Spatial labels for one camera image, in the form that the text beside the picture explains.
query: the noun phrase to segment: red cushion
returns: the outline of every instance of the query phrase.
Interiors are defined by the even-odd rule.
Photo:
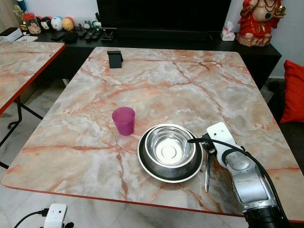
[[[304,67],[289,60],[285,68],[285,109],[281,123],[304,122]]]

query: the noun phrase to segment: small toy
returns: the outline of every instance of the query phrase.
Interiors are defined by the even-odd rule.
[[[231,21],[226,21],[224,28],[220,34],[220,37],[222,37],[223,41],[233,41],[234,38],[236,37],[236,35],[234,34],[234,32],[232,31],[233,29],[233,24]]]
[[[36,20],[37,20],[37,22],[38,22],[38,24],[39,24],[40,27],[42,27],[41,26],[41,19],[42,19],[41,16],[36,16]]]
[[[84,29],[91,29],[92,28],[92,24],[91,22],[88,20],[84,22]]]
[[[45,30],[52,30],[51,20],[52,20],[52,17],[50,17],[50,16],[43,17],[40,21],[42,28]]]
[[[78,27],[80,31],[84,30],[81,23],[78,23]]]
[[[51,21],[53,29],[56,31],[61,31],[62,30],[62,17],[54,17]]]
[[[95,29],[98,29],[98,28],[101,29],[101,22],[94,20],[94,21],[92,22],[92,26],[93,26]]]
[[[74,20],[71,17],[65,17],[62,20],[62,26],[66,31],[72,31],[74,29]]]

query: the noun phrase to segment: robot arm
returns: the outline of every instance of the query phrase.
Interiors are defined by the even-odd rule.
[[[225,124],[217,123],[207,128],[207,133],[201,142],[207,144],[205,148],[209,152],[216,151],[218,162],[230,172],[233,191],[242,206],[249,228],[291,228],[284,212],[280,211],[264,174],[250,157],[237,150],[243,151]],[[211,142],[212,140],[226,145]]]

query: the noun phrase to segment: black tv screen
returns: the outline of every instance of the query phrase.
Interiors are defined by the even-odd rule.
[[[103,28],[221,31],[231,0],[97,0]]]

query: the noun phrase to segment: white wall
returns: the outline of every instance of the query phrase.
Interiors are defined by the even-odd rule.
[[[76,25],[95,20],[98,12],[96,0],[25,0],[28,12],[36,16],[72,17]]]
[[[28,11],[38,16],[70,16],[76,24],[84,20],[95,19],[98,12],[96,0],[25,0]],[[227,20],[239,30],[238,20],[243,0],[232,0],[227,14]],[[273,29],[271,44],[282,54],[282,58],[273,70],[271,77],[284,77],[283,64],[289,59],[304,65],[304,0],[283,0],[287,15],[282,19],[277,29]]]

